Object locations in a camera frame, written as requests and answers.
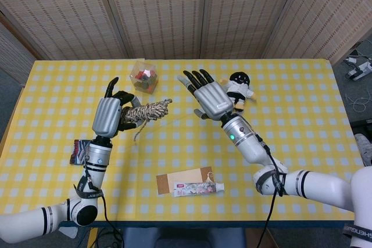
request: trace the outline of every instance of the black and white doll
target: black and white doll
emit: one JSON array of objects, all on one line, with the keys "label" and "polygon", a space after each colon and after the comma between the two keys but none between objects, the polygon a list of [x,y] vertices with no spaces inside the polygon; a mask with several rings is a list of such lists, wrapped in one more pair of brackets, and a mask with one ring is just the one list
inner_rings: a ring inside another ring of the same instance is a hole
[{"label": "black and white doll", "polygon": [[235,110],[242,112],[244,110],[244,102],[246,98],[256,100],[255,93],[249,89],[249,77],[244,72],[235,72],[230,76],[230,80],[223,80],[221,82],[225,89],[227,96],[230,97],[234,103]]}]

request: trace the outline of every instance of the yellow checkered tablecloth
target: yellow checkered tablecloth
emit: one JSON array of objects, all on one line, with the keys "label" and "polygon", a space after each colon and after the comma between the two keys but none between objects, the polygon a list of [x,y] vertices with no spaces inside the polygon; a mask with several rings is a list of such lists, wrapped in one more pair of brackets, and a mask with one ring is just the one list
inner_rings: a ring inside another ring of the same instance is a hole
[{"label": "yellow checkered tablecloth", "polygon": [[[150,60],[157,66],[153,95],[142,103],[172,98],[170,114],[113,139],[103,182],[111,220],[265,220],[271,196],[255,191],[248,164],[220,128],[193,114],[197,101],[178,81],[184,69],[204,68],[216,78],[245,71],[257,94],[244,116],[290,169],[307,169],[347,181],[362,161],[332,68],[326,60]],[[134,92],[135,60],[36,61],[19,100],[0,158],[0,213],[52,205],[74,194],[82,166],[71,166],[74,139],[91,139],[95,110],[108,82]],[[226,191],[216,195],[159,196],[156,176],[212,166]],[[99,201],[98,220],[103,219]],[[352,213],[300,197],[278,197],[272,220],[351,220]]]}]

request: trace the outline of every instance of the robotic arm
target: robotic arm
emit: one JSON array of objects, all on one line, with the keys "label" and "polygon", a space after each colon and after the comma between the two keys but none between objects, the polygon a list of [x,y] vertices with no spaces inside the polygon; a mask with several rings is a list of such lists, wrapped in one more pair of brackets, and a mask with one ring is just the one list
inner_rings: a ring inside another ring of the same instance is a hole
[{"label": "robotic arm", "polygon": [[357,171],[351,184],[328,174],[299,170],[288,173],[279,160],[273,158],[269,147],[239,114],[233,113],[234,104],[218,82],[209,73],[200,69],[184,71],[188,79],[178,76],[185,87],[197,99],[202,111],[195,114],[222,122],[222,129],[244,158],[251,164],[261,164],[263,168],[253,175],[256,189],[263,195],[300,196],[353,211],[354,226],[345,226],[352,235],[351,247],[372,248],[372,167]]},{"label": "robotic arm", "polygon": [[76,195],[54,206],[0,215],[1,239],[8,243],[17,243],[51,233],[62,221],[73,220],[79,226],[86,226],[96,219],[97,202],[98,198],[103,196],[101,186],[112,150],[110,139],[116,136],[118,131],[136,128],[143,122],[122,121],[122,106],[125,103],[131,102],[132,107],[141,104],[135,95],[125,91],[112,94],[118,80],[116,77],[109,83],[105,97],[99,102],[92,127],[96,138],[90,142],[85,154],[82,177],[75,187]]}]

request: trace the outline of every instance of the transparent cube container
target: transparent cube container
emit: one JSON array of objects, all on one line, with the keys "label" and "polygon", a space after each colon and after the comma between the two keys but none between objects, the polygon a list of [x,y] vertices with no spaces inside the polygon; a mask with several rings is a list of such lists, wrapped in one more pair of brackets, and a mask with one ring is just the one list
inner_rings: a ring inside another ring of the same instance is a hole
[{"label": "transparent cube container", "polygon": [[158,83],[156,66],[144,62],[136,62],[130,73],[130,80],[136,90],[152,94]]}]

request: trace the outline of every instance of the rope coil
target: rope coil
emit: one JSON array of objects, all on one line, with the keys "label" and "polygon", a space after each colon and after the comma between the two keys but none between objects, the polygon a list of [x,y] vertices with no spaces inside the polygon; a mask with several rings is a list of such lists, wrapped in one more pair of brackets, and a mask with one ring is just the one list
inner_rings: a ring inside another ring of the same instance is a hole
[{"label": "rope coil", "polygon": [[160,101],[157,103],[127,108],[125,115],[121,117],[122,122],[136,123],[140,120],[145,121],[141,129],[139,129],[139,131],[134,136],[134,141],[150,120],[157,120],[168,114],[168,104],[171,102],[172,99],[165,99],[164,101]]}]

